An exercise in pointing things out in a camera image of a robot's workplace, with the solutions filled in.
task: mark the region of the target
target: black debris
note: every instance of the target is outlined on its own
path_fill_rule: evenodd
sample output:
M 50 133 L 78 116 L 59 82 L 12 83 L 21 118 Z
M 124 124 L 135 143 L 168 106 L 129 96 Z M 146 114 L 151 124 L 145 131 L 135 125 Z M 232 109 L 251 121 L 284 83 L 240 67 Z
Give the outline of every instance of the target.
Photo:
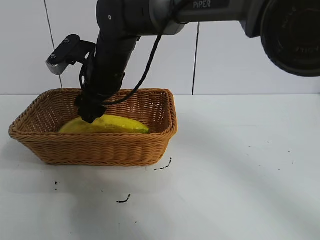
M 118 204 L 124 204 L 124 203 L 128 202 L 128 200 L 130 199 L 130 197 L 131 197 L 131 194 L 128 195 L 128 198 L 127 198 L 126 200 L 124 200 L 124 201 L 116 201 L 116 202 L 117 202 Z
M 162 167 L 162 168 L 159 168 L 159 169 L 155 169 L 155 171 L 163 170 L 163 169 L 168 168 L 171 165 L 171 162 L 172 162 L 172 157 L 170 157 L 170 162 L 169 162 L 168 166 L 165 166 L 165 167 Z

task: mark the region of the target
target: white tabletop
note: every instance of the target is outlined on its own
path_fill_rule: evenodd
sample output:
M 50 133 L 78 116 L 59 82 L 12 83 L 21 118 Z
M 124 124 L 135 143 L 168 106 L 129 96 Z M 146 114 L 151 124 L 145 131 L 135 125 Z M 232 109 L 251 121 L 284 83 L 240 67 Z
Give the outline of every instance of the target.
M 1 240 L 320 238 L 318 95 L 176 96 L 177 135 L 136 168 L 42 163 L 7 134 L 35 98 L 0 96 Z

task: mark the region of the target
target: wicker basket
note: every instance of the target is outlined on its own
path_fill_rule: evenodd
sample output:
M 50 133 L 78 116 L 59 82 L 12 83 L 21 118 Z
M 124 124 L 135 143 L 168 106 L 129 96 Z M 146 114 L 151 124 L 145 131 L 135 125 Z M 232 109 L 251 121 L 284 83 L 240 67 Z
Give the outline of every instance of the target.
M 123 98 L 121 90 L 110 101 Z M 108 107 L 107 114 L 138 120 L 150 128 L 140 133 L 58 133 L 77 117 L 79 89 L 41 94 L 10 126 L 9 135 L 50 165 L 147 166 L 164 155 L 177 132 L 174 97 L 166 89 L 140 89 L 129 100 Z

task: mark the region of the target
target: yellow fruit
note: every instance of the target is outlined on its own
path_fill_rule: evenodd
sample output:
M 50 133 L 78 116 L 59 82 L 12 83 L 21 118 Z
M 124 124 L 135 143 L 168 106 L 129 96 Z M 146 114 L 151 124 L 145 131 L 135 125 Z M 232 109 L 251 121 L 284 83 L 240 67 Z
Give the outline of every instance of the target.
M 59 133 L 147 134 L 149 133 L 149 128 L 136 120 L 105 114 L 94 120 L 92 124 L 83 121 L 81 117 L 75 118 L 64 125 Z

